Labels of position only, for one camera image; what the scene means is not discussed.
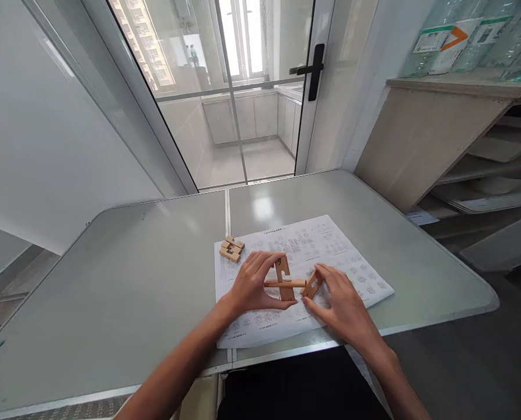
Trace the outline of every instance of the forearm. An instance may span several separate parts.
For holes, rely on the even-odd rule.
[[[395,420],[431,419],[408,382],[398,357],[384,341],[378,350],[363,357],[379,380]]]
[[[204,320],[179,343],[130,398],[116,419],[170,418],[203,369],[212,349],[236,314],[221,299]]]

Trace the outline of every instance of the table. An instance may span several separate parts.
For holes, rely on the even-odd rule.
[[[499,306],[477,274],[342,170],[107,210],[0,332],[0,418],[133,392],[215,303],[212,244],[328,214],[395,294],[391,334]],[[326,328],[216,350],[204,374],[339,345]]]

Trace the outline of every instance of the printed diagram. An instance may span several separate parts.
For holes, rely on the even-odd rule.
[[[328,216],[293,223],[277,229],[257,232],[237,238],[247,244],[243,251],[280,251],[288,255],[290,276],[287,278],[309,278],[316,262],[325,263],[344,271],[366,307],[394,293],[359,251],[344,236]],[[241,264],[235,264],[219,256],[221,242],[214,244],[215,296],[219,300],[233,285]],[[272,269],[267,279],[274,279]],[[265,292],[279,299],[278,288],[266,288]],[[255,310],[234,321],[218,341],[218,348],[245,348],[268,343],[282,338],[319,328],[323,323],[312,316],[301,302],[301,289],[295,289],[298,303],[286,311]],[[322,282],[314,297],[322,308],[332,308],[328,284]]]

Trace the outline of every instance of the glass door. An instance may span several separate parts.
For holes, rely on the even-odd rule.
[[[322,68],[313,0],[107,1],[200,191],[295,174]]]

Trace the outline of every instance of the door handle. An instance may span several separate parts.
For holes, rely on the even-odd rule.
[[[309,85],[309,98],[307,99],[308,101],[314,101],[315,99],[317,99],[320,72],[324,68],[323,54],[324,44],[317,44],[314,47],[313,65],[292,67],[291,69],[289,69],[289,74],[297,74],[297,76],[311,73],[311,83]]]

